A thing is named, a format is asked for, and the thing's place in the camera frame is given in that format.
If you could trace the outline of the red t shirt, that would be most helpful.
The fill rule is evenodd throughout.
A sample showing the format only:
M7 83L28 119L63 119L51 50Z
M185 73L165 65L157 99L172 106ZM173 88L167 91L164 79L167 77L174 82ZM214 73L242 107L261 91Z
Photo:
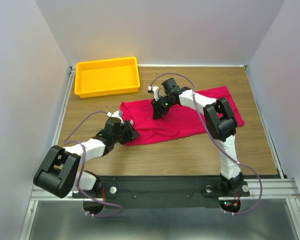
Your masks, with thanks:
M148 145L178 138L205 134L206 130L198 113L188 107L175 105L164 118L153 119L151 99L122 102L119 109L123 120L133 121L133 128L140 134L128 146Z

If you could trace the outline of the yellow plastic tray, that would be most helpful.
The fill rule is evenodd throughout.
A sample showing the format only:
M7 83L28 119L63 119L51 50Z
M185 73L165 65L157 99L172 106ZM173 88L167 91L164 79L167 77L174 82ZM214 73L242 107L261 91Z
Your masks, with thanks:
M134 56L76 64L74 94L80 98L135 93L139 88L139 69Z

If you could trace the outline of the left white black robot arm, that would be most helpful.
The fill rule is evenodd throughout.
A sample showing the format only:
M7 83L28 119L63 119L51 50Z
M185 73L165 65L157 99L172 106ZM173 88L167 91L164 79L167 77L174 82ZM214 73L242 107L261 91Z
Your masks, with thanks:
M83 190L90 197L101 193L99 177L93 173L78 172L79 167L94 158L104 157L115 144L127 144L140 137L131 123L118 117L109 117L104 129L89 140L73 146L52 146L33 178L33 184L58 198L71 191Z

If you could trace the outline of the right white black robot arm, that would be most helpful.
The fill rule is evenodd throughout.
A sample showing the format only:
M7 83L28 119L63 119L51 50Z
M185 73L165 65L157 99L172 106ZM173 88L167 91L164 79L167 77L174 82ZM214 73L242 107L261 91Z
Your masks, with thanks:
M151 101L153 119L162 119L175 105L196 110L212 142L218 148L220 159L220 189L225 195L238 191L244 177L240 169L235 147L235 114L226 98L210 98L200 95L189 87L179 87L174 78L162 84L165 95L159 94L158 86L149 85L147 91L153 94Z

